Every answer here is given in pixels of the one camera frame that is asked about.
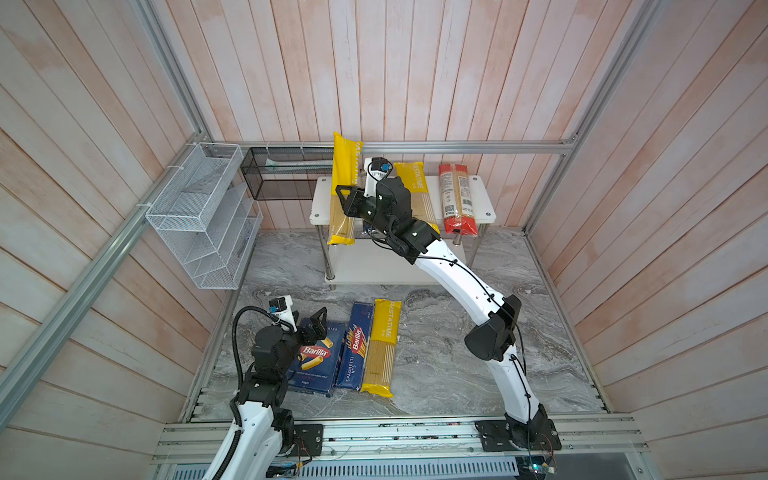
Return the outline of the black mesh wall basket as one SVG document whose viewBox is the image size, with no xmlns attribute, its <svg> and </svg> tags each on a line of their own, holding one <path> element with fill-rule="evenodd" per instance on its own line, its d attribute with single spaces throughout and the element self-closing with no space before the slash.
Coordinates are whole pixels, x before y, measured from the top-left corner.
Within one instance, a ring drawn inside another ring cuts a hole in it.
<svg viewBox="0 0 768 480">
<path fill-rule="evenodd" d="M 257 201 L 305 201 L 332 173 L 333 147 L 251 147 L 240 171 Z"/>
</svg>

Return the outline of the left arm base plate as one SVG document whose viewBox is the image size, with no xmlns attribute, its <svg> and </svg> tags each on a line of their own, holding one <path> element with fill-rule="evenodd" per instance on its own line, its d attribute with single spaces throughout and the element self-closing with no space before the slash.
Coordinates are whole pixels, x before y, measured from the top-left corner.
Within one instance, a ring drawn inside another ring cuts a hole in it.
<svg viewBox="0 0 768 480">
<path fill-rule="evenodd" d="M 279 457 L 319 456 L 323 446 L 324 425 L 320 423 L 299 424 L 292 427 L 292 432 L 282 429 L 280 435 Z"/>
</svg>

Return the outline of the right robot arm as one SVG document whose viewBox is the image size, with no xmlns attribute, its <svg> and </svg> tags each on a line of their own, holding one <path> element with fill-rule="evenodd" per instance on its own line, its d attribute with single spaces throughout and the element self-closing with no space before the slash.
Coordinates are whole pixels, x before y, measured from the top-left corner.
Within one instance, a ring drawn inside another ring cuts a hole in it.
<svg viewBox="0 0 768 480">
<path fill-rule="evenodd" d="M 520 299 L 503 296 L 482 281 L 432 225 L 413 215 L 411 194 L 401 179 L 375 179 L 372 191 L 338 185 L 334 193 L 345 216 L 373 228 L 380 234 L 378 241 L 437 280 L 464 308 L 475 323 L 465 344 L 486 363 L 502 395 L 508 442 L 518 449 L 540 449 L 539 439 L 553 423 L 533 393 L 518 354 Z"/>
</svg>

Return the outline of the red spaghetti bag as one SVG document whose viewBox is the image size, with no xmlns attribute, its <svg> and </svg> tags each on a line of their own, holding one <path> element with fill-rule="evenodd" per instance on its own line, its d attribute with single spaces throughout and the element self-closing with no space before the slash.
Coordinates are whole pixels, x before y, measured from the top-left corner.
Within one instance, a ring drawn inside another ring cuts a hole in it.
<svg viewBox="0 0 768 480">
<path fill-rule="evenodd" d="M 466 165 L 441 164 L 439 186 L 443 226 L 448 234 L 477 236 L 470 176 Z"/>
</svg>

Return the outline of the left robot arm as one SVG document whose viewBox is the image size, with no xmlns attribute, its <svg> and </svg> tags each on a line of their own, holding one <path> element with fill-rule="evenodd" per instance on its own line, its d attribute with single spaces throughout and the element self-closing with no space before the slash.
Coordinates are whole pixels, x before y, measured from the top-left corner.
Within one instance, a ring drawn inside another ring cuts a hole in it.
<svg viewBox="0 0 768 480">
<path fill-rule="evenodd" d="M 253 361 L 244 368 L 237 345 L 240 318 L 247 312 L 266 317 L 270 324 L 256 334 Z M 327 336 L 327 309 L 321 308 L 302 326 L 287 296 L 264 309 L 245 306 L 234 316 L 231 343 L 237 391 L 229 401 L 233 421 L 206 470 L 206 479 L 274 479 L 297 475 L 313 460 L 295 433 L 293 413 L 282 407 L 289 387 L 287 372 L 300 349 Z"/>
</svg>

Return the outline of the blue Barilla rigatoni box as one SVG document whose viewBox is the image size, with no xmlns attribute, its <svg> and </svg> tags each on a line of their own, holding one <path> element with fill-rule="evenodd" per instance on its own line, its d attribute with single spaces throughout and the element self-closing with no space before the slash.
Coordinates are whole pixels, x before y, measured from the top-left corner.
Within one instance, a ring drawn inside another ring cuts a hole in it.
<svg viewBox="0 0 768 480">
<path fill-rule="evenodd" d="M 347 325 L 328 322 L 326 336 L 302 346 L 287 372 L 289 389 L 329 396 L 335 384 Z"/>
</svg>

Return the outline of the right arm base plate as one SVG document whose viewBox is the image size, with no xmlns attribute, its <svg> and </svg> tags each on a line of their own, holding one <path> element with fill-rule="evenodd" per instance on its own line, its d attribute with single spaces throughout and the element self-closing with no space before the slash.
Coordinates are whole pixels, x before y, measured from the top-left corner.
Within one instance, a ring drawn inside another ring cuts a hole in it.
<svg viewBox="0 0 768 480">
<path fill-rule="evenodd" d="M 528 423 L 511 418 L 477 421 L 475 428 L 484 452 L 557 451 L 562 449 L 554 422 L 547 417 L 535 417 Z"/>
</svg>

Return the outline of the blue Barilla spaghetti box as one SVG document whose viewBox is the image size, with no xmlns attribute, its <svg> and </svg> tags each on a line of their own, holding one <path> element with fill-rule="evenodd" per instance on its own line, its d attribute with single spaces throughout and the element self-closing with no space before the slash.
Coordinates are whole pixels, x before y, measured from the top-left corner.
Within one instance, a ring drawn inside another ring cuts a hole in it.
<svg viewBox="0 0 768 480">
<path fill-rule="evenodd" d="M 350 320 L 343 337 L 343 347 L 335 381 L 337 388 L 356 391 L 362 388 L 373 316 L 373 304 L 353 304 Z"/>
</svg>

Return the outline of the yellow Pastatime spaghetti bag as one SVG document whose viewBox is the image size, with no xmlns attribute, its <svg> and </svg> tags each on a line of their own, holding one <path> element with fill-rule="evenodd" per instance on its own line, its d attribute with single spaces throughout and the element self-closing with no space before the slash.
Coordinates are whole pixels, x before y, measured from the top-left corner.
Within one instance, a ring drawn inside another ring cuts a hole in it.
<svg viewBox="0 0 768 480">
<path fill-rule="evenodd" d="M 391 384 L 401 310 L 400 301 L 385 299 L 375 301 L 362 392 L 384 398 L 393 397 Z"/>
<path fill-rule="evenodd" d="M 413 216 L 428 223 L 436 232 L 440 232 L 437 218 L 427 185 L 427 177 L 422 162 L 396 162 L 394 164 L 398 178 L 411 194 Z"/>
<path fill-rule="evenodd" d="M 334 133 L 332 159 L 331 208 L 328 245 L 351 245 L 354 239 L 354 219 L 344 214 L 336 193 L 337 186 L 356 186 L 362 142 L 345 139 Z"/>
</svg>

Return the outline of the aluminium mounting rail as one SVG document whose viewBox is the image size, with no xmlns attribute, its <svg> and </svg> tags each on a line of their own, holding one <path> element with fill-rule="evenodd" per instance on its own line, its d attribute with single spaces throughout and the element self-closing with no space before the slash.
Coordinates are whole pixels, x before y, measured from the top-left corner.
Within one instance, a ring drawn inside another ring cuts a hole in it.
<svg viewBox="0 0 768 480">
<path fill-rule="evenodd" d="M 317 461 L 395 458 L 491 456 L 476 428 L 480 417 L 404 417 L 368 420 L 326 419 L 296 422 L 297 430 L 320 425 L 322 432 L 304 442 L 320 445 Z M 573 414 L 552 417 L 561 448 L 538 440 L 531 447 L 506 451 L 506 456 L 648 452 L 639 426 L 629 414 Z M 152 464 L 211 462 L 224 444 L 227 423 L 169 424 L 151 456 Z"/>
</svg>

